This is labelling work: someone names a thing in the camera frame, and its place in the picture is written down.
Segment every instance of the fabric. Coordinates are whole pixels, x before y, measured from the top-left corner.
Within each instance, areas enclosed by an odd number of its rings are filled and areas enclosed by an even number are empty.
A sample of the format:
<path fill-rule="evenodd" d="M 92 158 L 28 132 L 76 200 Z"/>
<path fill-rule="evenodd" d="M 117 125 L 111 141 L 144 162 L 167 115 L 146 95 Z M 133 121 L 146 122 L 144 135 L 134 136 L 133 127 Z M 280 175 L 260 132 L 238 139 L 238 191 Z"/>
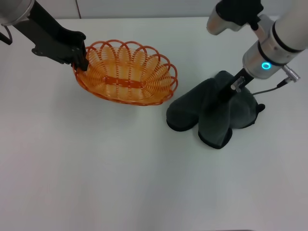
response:
<path fill-rule="evenodd" d="M 173 130 L 185 131 L 199 123 L 200 139 L 213 148 L 223 148 L 230 141 L 233 128 L 254 124 L 265 109 L 247 88 L 227 103 L 216 103 L 220 90 L 232 78 L 228 72 L 221 71 L 175 100 L 167 110 L 168 125 Z"/>

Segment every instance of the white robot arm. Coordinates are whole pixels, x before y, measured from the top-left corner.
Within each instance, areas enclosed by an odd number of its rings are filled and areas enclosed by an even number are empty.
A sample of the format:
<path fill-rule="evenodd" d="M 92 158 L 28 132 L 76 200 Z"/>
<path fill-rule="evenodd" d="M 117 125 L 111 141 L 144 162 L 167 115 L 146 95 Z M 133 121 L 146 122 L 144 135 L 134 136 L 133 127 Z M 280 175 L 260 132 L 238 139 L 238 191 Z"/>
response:
<path fill-rule="evenodd" d="M 260 0 L 222 0 L 211 14 L 207 30 L 218 35 L 227 28 L 238 31 L 249 24 L 258 41 L 244 54 L 245 74 L 267 79 L 283 69 L 288 76 L 285 82 L 297 82 L 300 77 L 287 64 L 308 46 L 307 9 L 307 0 L 295 0 L 292 9 L 274 22 L 266 15 L 257 15 L 263 10 Z M 231 87 L 239 90 L 240 85 L 246 85 L 243 80 Z"/>
<path fill-rule="evenodd" d="M 0 24 L 10 26 L 26 19 L 34 2 L 34 0 L 1 0 Z"/>

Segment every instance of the basket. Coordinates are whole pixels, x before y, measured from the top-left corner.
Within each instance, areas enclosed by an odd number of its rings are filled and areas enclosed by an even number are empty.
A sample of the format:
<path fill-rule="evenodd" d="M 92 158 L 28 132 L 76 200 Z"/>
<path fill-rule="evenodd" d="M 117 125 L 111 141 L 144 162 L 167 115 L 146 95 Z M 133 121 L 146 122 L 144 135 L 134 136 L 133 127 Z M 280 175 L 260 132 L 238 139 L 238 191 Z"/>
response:
<path fill-rule="evenodd" d="M 82 88 L 106 100 L 160 105 L 178 87 L 178 72 L 170 60 L 153 47 L 134 41 L 95 42 L 87 47 L 87 59 L 87 71 L 73 68 L 76 80 Z"/>

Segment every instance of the black cable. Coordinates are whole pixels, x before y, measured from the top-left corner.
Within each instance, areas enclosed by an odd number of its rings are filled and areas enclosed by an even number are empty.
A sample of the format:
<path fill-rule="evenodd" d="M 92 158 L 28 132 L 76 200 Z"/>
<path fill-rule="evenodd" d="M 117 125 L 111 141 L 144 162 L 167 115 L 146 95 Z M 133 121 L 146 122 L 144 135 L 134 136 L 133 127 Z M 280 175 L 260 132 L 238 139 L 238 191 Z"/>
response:
<path fill-rule="evenodd" d="M 81 19 L 81 14 L 80 14 L 80 10 L 79 10 L 78 1 L 77 1 L 77 0 L 75 0 L 75 3 L 76 3 L 76 6 L 77 6 L 77 10 L 78 10 L 78 15 L 79 15 L 79 18 Z"/>
<path fill-rule="evenodd" d="M 259 94 L 263 94 L 263 93 L 270 92 L 270 91 L 273 91 L 273 90 L 277 90 L 277 89 L 287 85 L 290 81 L 291 80 L 289 78 L 286 78 L 283 81 L 281 81 L 279 84 L 277 84 L 277 87 L 269 89 L 269 90 L 259 91 L 259 92 L 252 94 L 252 95 L 259 95 Z"/>
<path fill-rule="evenodd" d="M 259 94 L 263 94 L 263 93 L 270 92 L 270 91 L 277 90 L 277 89 L 279 89 L 279 88 L 278 88 L 278 87 L 275 87 L 275 88 L 273 88 L 273 89 L 260 91 L 260 92 L 254 93 L 254 94 L 252 94 L 252 95 L 259 95 Z"/>
<path fill-rule="evenodd" d="M 6 37 L 4 34 L 2 34 L 2 33 L 0 32 L 0 40 L 3 41 L 3 42 L 5 42 L 5 43 L 8 44 L 8 45 L 11 45 L 12 42 L 13 42 L 12 34 L 11 34 L 11 32 L 10 32 L 10 30 L 8 29 L 7 26 L 4 26 L 4 28 L 5 28 L 6 31 L 8 32 L 9 37 Z"/>

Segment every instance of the white table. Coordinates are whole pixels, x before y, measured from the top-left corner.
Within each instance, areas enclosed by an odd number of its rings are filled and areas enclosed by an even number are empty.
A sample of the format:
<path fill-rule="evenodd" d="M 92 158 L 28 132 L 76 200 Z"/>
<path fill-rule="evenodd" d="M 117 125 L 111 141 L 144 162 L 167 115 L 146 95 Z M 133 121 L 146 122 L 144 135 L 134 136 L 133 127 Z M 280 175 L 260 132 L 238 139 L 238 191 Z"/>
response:
<path fill-rule="evenodd" d="M 105 101 L 72 69 L 32 54 L 12 28 L 0 43 L 0 229 L 2 231 L 255 231 L 308 227 L 308 53 L 290 66 L 303 78 L 257 96 L 257 123 L 222 150 L 197 127 L 166 124 L 169 104 L 220 70 L 236 74 L 256 41 L 250 28 L 212 36 L 207 18 L 60 20 L 97 40 L 157 48 L 179 71 L 161 106 Z M 254 80 L 252 91 L 275 87 Z"/>

